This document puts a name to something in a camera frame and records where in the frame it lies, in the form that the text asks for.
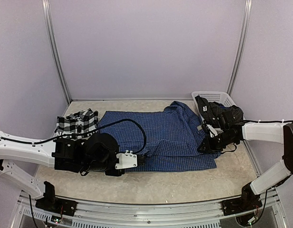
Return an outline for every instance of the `cloth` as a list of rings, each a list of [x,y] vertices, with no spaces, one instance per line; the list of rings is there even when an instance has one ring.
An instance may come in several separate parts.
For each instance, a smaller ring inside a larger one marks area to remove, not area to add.
[[[145,165],[128,171],[196,171],[216,168],[217,154],[197,151],[205,133],[198,131],[200,118],[184,103],[174,101],[163,112],[112,112],[107,111],[99,122],[103,126],[121,119],[133,119],[146,132],[147,144],[139,154],[144,155]],[[100,130],[112,135],[120,152],[138,151],[143,145],[143,135],[131,122],[122,122]]]
[[[98,112],[87,109],[66,117],[58,116],[55,133],[58,136],[63,134],[86,133],[96,129],[97,124]],[[84,137],[86,136],[76,136],[75,138],[82,139]]]
[[[236,105],[224,107],[223,104],[208,102],[207,99],[200,96],[196,96],[195,99],[197,101],[198,110],[201,116],[204,118],[206,123],[212,125],[214,128],[220,128],[217,117],[219,117],[219,115],[223,112],[231,113],[232,118],[234,118],[232,119],[233,124],[243,121],[243,111]]]

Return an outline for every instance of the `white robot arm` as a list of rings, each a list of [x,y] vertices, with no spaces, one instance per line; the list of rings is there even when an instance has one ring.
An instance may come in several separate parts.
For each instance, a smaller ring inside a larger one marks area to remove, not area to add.
[[[239,198],[222,201],[225,215],[236,214],[261,207],[260,194],[271,187],[283,184],[293,175],[293,121],[272,123],[248,122],[232,123],[232,116],[225,113],[219,117],[223,133],[211,133],[207,124],[203,128],[207,136],[199,147],[200,152],[211,153],[224,149],[230,143],[239,144],[243,140],[261,140],[281,143],[284,155],[281,160],[263,173],[260,177],[242,188]]]
[[[224,132],[208,134],[199,151],[218,152],[228,144],[238,144],[242,140],[284,144],[284,156],[279,162],[245,185],[240,198],[222,202],[225,215],[252,210],[256,205],[261,207],[260,194],[293,175],[293,122],[229,124],[223,120],[222,123]],[[87,140],[57,138],[54,141],[42,141],[12,136],[0,131],[0,176],[35,198],[37,207],[57,212],[63,205],[66,209],[64,214],[70,216],[74,214],[76,202],[56,198],[53,185],[30,176],[15,165],[13,160],[45,165],[56,170],[79,172],[82,176],[89,171],[105,171],[106,175],[120,176],[124,169],[143,164],[142,160],[139,161],[139,156],[132,152],[119,153],[115,139],[105,133],[95,133]]]
[[[144,148],[146,136],[143,130],[142,133]],[[65,139],[63,135],[49,140],[37,140],[0,131],[0,177],[9,180],[36,199],[36,207],[55,213],[60,213],[63,208],[63,214],[70,216],[73,216],[76,210],[75,201],[57,198],[52,184],[29,175],[14,161],[72,171],[82,176],[90,171],[103,171],[108,176],[121,176],[125,169],[144,163],[143,157],[133,154],[132,151],[119,153],[117,141],[106,133],[94,133],[88,139],[74,141]]]

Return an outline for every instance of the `plastic laundry basket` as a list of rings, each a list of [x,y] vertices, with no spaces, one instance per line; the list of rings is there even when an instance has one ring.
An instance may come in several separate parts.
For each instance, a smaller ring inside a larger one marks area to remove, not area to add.
[[[202,121],[204,121],[204,118],[200,115],[199,109],[198,109],[198,104],[195,99],[196,96],[201,96],[205,99],[208,100],[208,102],[218,102],[220,104],[223,104],[224,107],[230,107],[233,105],[236,105],[235,102],[232,100],[232,98],[229,96],[229,94],[224,93],[224,92],[213,92],[213,91],[196,91],[192,93],[193,100],[195,102],[195,105],[198,110],[198,115],[201,117]],[[220,128],[215,128],[215,130],[218,133],[221,133],[222,130]]]

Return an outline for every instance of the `white wall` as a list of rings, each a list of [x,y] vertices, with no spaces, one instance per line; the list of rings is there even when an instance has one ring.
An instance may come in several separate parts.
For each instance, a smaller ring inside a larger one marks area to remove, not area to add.
[[[253,0],[232,97],[247,119],[293,119],[293,0]],[[283,155],[281,145],[250,144],[262,171]],[[293,228],[293,177],[277,190],[289,227]]]
[[[73,99],[226,91],[245,0],[53,0]]]
[[[66,109],[40,0],[0,0],[0,130],[50,137]],[[35,166],[21,162],[33,173]],[[8,226],[20,189],[0,179],[0,228]]]

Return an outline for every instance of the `plaid shirt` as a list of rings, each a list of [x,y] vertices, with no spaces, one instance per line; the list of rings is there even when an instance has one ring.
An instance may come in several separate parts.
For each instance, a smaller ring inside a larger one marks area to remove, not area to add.
[[[57,117],[57,135],[86,133],[97,128],[98,112],[93,112],[91,109],[70,114],[66,117]],[[76,139],[82,139],[83,136],[76,136]]]

